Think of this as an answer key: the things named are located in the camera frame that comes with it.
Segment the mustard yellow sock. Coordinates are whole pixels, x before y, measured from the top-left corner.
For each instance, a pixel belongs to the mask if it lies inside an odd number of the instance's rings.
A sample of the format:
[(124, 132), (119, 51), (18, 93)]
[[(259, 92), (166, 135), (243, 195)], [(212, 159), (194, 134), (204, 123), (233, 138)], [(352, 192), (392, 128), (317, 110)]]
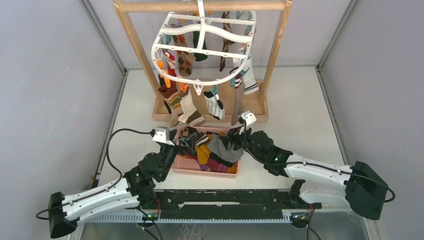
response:
[(206, 144), (195, 147), (197, 160), (200, 165), (206, 165), (210, 159), (211, 150)]

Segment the brown argyle sock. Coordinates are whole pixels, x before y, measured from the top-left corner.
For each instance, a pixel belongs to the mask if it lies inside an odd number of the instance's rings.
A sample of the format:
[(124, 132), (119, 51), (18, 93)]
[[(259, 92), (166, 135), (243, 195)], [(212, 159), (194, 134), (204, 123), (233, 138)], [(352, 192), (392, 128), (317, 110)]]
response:
[(187, 126), (183, 129), (181, 136), (178, 138), (179, 144), (190, 149), (191, 151), (194, 151), (196, 148), (197, 137), (197, 129), (191, 126)]

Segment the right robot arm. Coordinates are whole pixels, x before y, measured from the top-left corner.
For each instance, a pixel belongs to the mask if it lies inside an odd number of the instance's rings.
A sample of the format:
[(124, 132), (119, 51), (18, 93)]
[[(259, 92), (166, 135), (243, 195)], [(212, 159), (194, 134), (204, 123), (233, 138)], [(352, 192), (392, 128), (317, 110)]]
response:
[(396, 197), (365, 162), (337, 165), (307, 159), (276, 146), (262, 130), (237, 127), (230, 129), (227, 137), (233, 149), (244, 150), (268, 173), (295, 180), (289, 194), (289, 203), (295, 208), (305, 204), (349, 207), (363, 218), (379, 220), (384, 204)]

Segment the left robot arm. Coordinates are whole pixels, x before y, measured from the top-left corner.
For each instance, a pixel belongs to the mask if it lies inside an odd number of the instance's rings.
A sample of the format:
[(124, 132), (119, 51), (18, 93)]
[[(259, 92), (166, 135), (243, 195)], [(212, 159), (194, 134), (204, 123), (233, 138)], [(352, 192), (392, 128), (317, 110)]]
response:
[(174, 141), (177, 130), (157, 127), (147, 132), (160, 146), (158, 153), (150, 152), (137, 166), (122, 173), (104, 185), (90, 190), (64, 195), (55, 192), (49, 198), (47, 209), (36, 214), (47, 213), (50, 237), (61, 238), (73, 233), (78, 226), (98, 216), (130, 208), (149, 209), (156, 203), (155, 183), (166, 180), (177, 155), (193, 154), (196, 149), (196, 134)]

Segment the pink perforated plastic basket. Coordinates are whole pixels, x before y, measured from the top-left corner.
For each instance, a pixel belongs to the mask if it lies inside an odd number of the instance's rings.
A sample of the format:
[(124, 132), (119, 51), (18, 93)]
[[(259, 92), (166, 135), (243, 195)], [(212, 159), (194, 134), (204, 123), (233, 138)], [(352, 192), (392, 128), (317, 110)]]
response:
[[(177, 136), (181, 136), (182, 131), (186, 126), (180, 126), (177, 128)], [(227, 128), (216, 128), (216, 127), (194, 127), (198, 131), (196, 146), (207, 145), (211, 142), (211, 135), (217, 134), (220, 136), (224, 144), (230, 143), (229, 140), (226, 140)], [(240, 172), (241, 169), (241, 159), (234, 163), (233, 166), (227, 166), (217, 161), (217, 156), (213, 153), (210, 153), (210, 158), (206, 165), (199, 164), (198, 157), (195, 151), (194, 155), (178, 154), (175, 157), (174, 163), (172, 165), (172, 170), (178, 174), (186, 175), (197, 175), (197, 176), (207, 176), (207, 177), (216, 177), (216, 178), (227, 178), (234, 179)]]

